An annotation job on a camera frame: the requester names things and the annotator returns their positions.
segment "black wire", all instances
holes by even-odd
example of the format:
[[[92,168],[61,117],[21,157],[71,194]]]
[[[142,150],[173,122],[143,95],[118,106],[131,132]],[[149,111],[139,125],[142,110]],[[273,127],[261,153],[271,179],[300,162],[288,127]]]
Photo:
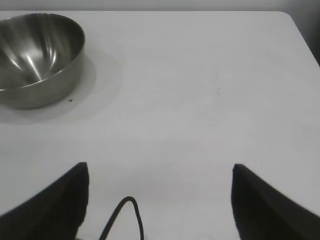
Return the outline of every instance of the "black wire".
[[[144,240],[144,226],[142,225],[142,220],[141,220],[141,216],[139,213],[139,208],[138,208],[138,204],[137,201],[132,197],[132,196],[127,196],[124,199],[121,200],[121,202],[119,202],[118,206],[116,206],[115,210],[113,211],[111,217],[109,218],[108,222],[106,223],[101,236],[99,238],[99,240],[106,240],[110,229],[112,227],[112,225],[114,224],[118,214],[120,213],[121,209],[123,208],[123,206],[127,203],[127,202],[132,202],[133,207],[134,207],[134,211],[135,211],[135,215],[136,215],[136,219],[138,220],[138,225],[139,225],[139,231],[140,231],[140,240]]]

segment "white tabletop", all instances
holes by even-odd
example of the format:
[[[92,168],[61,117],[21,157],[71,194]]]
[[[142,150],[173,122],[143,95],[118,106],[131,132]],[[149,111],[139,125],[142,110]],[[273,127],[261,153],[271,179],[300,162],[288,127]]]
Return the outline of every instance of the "white tabletop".
[[[148,240],[238,240],[234,163],[320,214],[320,68],[287,14],[57,13],[84,29],[83,78],[48,107],[0,107],[0,213],[88,162],[84,240],[125,196]],[[130,204],[123,239],[139,239]]]

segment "stainless steel bowl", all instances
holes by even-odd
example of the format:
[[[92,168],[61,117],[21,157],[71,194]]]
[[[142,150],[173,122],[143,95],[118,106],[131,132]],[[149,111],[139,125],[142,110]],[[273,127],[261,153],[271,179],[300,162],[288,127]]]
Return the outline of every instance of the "stainless steel bowl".
[[[0,21],[0,104],[37,108],[73,90],[85,34],[72,19],[32,13]]]

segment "gray wall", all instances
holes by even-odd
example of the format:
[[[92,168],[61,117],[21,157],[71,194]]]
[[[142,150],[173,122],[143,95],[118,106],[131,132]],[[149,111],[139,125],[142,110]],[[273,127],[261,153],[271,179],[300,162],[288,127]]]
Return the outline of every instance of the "gray wall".
[[[0,0],[0,10],[277,10],[320,54],[320,0]]]

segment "black cable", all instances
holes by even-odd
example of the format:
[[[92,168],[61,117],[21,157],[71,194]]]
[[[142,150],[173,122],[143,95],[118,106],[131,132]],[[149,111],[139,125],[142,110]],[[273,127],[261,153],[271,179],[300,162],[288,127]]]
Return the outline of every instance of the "black cable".
[[[144,226],[142,224],[142,220],[141,220],[141,216],[139,213],[139,208],[138,208],[138,204],[137,201],[132,197],[132,196],[127,196],[124,199],[121,200],[121,202],[119,202],[118,206],[116,206],[115,210],[113,211],[111,217],[109,218],[108,222],[106,223],[101,236],[99,238],[99,240],[106,240],[110,229],[112,227],[112,225],[114,224],[118,214],[120,213],[121,209],[123,208],[123,206],[127,203],[127,202],[132,202],[133,207],[134,207],[134,211],[135,211],[135,215],[136,215],[136,219],[138,220],[138,225],[139,225],[139,231],[140,231],[140,240],[144,240]]]

